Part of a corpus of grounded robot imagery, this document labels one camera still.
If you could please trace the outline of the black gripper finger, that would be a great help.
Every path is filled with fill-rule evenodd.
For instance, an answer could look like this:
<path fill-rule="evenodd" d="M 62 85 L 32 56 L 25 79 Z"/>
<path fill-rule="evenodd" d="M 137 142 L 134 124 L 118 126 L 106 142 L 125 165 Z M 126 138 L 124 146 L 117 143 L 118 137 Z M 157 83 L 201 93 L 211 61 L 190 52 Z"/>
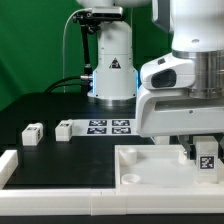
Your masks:
<path fill-rule="evenodd" d="M 224 134 L 217 135 L 218 141 L 218 157 L 221 160 L 224 160 Z"/>
<path fill-rule="evenodd" d="M 196 148 L 194 144 L 190 143 L 190 136 L 189 135 L 181 135 L 178 137 L 179 143 L 184 148 L 184 155 L 190 161 L 196 160 Z"/>

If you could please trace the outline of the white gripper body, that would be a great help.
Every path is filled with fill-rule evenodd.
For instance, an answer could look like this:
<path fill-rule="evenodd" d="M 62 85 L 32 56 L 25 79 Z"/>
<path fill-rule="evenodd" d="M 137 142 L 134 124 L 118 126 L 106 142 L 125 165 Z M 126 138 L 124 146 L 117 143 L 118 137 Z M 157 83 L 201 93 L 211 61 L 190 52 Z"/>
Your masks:
<path fill-rule="evenodd" d="M 224 132 L 224 52 L 169 53 L 144 64 L 140 77 L 140 136 Z"/>

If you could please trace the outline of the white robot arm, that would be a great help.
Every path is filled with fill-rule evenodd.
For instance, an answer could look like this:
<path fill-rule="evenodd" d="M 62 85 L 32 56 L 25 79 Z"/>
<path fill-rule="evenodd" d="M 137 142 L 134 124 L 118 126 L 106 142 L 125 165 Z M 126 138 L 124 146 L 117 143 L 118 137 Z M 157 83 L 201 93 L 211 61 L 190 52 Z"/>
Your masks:
<path fill-rule="evenodd" d="M 173 35 L 172 52 L 144 64 L 136 101 L 142 137 L 224 131 L 224 0 L 77 0 L 102 19 L 110 6 L 152 4 L 152 21 Z"/>

